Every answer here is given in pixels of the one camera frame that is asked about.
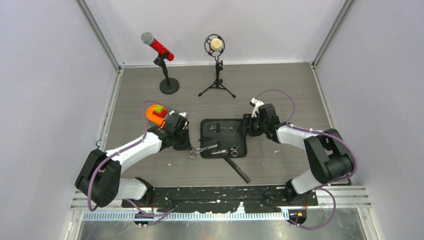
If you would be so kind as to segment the black comb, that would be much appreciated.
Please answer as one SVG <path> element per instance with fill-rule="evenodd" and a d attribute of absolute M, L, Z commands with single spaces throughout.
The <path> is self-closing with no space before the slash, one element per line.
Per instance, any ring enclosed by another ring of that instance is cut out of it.
<path fill-rule="evenodd" d="M 246 184 L 249 184 L 251 182 L 251 178 L 231 158 L 224 158 L 224 160 L 242 178 L 242 180 Z"/>

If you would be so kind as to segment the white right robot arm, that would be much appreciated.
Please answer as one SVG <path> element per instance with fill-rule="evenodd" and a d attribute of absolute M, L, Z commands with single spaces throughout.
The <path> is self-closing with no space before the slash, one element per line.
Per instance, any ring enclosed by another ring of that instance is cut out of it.
<path fill-rule="evenodd" d="M 254 98 L 250 105 L 252 112 L 243 116 L 244 135 L 266 135 L 275 143 L 306 152 L 309 170 L 288 180 L 283 190 L 283 197 L 291 205 L 299 205 L 307 193 L 354 172 L 355 159 L 336 129 L 300 128 L 290 122 L 281 122 L 270 103 Z"/>

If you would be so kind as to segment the silver thinning scissors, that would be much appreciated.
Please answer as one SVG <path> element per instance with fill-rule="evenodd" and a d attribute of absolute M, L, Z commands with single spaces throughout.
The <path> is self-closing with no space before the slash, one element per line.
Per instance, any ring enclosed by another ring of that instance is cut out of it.
<path fill-rule="evenodd" d="M 229 154 L 231 157 L 237 157 L 239 155 L 238 149 L 239 149 L 239 146 L 233 145 L 232 147 L 228 149 L 212 151 L 211 155 Z"/>

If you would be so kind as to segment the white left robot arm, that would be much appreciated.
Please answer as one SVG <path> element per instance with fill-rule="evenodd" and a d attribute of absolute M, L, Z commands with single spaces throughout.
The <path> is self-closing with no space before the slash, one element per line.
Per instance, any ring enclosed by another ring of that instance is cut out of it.
<path fill-rule="evenodd" d="M 185 112 L 172 110 L 161 126 L 152 126 L 135 140 L 112 150 L 92 150 L 75 180 L 75 187 L 87 197 L 90 211 L 114 200 L 135 200 L 141 207 L 153 202 L 153 193 L 141 178 L 125 179 L 122 173 L 144 158 L 167 148 L 191 149 L 189 121 Z"/>

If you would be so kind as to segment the silver hair scissors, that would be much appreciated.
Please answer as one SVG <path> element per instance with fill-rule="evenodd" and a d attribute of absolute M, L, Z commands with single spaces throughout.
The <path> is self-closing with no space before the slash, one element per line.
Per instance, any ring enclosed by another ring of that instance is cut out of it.
<path fill-rule="evenodd" d="M 218 146 L 218 144 L 212 144 L 212 145 L 208 145 L 205 147 L 201 147 L 201 148 L 196 148 L 194 146 L 191 146 L 190 148 L 190 159 L 195 159 L 197 155 L 199 155 L 201 152 L 209 150 L 209 149 L 213 149 L 216 148 Z"/>

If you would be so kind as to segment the black tool pouch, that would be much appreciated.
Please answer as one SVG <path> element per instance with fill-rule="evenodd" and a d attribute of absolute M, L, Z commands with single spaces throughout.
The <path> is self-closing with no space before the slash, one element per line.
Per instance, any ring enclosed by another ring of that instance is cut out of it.
<path fill-rule="evenodd" d="M 246 137 L 241 135 L 242 119 L 240 118 L 207 118 L 200 122 L 200 147 L 218 144 L 216 148 L 200 153 L 204 159 L 244 158 L 247 156 Z M 234 131 L 208 131 L 209 126 L 220 124 L 222 127 L 234 127 Z M 238 156 L 232 157 L 228 153 L 212 155 L 212 151 L 226 150 L 232 146 L 239 146 Z"/>

